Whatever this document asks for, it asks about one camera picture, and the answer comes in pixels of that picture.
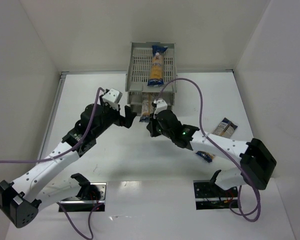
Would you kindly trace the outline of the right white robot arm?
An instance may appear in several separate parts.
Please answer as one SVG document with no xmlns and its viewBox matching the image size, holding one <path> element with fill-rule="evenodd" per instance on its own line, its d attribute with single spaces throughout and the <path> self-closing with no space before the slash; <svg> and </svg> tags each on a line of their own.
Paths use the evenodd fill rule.
<svg viewBox="0 0 300 240">
<path fill-rule="evenodd" d="M 202 133 L 196 126 L 182 124 L 171 110 L 152 113 L 146 128 L 151 137 L 164 136 L 181 149 L 202 151 L 230 160 L 235 167 L 216 171 L 209 181 L 222 190 L 242 185 L 265 190 L 277 165 L 261 140 L 238 141 Z"/>
</svg>

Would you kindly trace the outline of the spaghetti bag blue yellow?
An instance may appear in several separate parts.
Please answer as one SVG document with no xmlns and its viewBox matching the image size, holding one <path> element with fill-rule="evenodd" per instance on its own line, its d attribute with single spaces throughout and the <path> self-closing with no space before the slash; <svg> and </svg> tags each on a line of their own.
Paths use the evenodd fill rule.
<svg viewBox="0 0 300 240">
<path fill-rule="evenodd" d="M 152 61 L 147 80 L 148 87 L 164 85 L 164 55 L 167 49 L 167 46 L 152 45 Z"/>
</svg>

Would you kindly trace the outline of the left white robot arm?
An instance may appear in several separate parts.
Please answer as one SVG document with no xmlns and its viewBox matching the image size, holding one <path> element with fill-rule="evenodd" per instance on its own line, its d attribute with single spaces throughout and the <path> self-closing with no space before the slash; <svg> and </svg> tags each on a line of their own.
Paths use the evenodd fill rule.
<svg viewBox="0 0 300 240">
<path fill-rule="evenodd" d="M 137 113 L 128 105 L 124 113 L 120 114 L 119 105 L 112 107 L 108 102 L 88 105 L 74 128 L 46 158 L 15 180 L 0 182 L 0 210 L 16 228 L 25 227 L 39 211 L 56 202 L 72 196 L 83 198 L 89 191 L 97 191 L 80 173 L 59 184 L 51 180 L 94 147 L 97 138 L 112 125 L 130 128 Z"/>
</svg>

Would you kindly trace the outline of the spaghetti bag white label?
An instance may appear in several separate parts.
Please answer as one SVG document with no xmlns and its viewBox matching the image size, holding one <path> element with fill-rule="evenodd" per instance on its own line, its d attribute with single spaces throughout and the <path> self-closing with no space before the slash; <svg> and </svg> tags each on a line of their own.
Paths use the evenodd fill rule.
<svg viewBox="0 0 300 240">
<path fill-rule="evenodd" d="M 214 129 L 212 134 L 230 139 L 234 132 L 237 130 L 237 128 L 238 126 L 233 121 L 224 117 L 223 120 Z"/>
</svg>

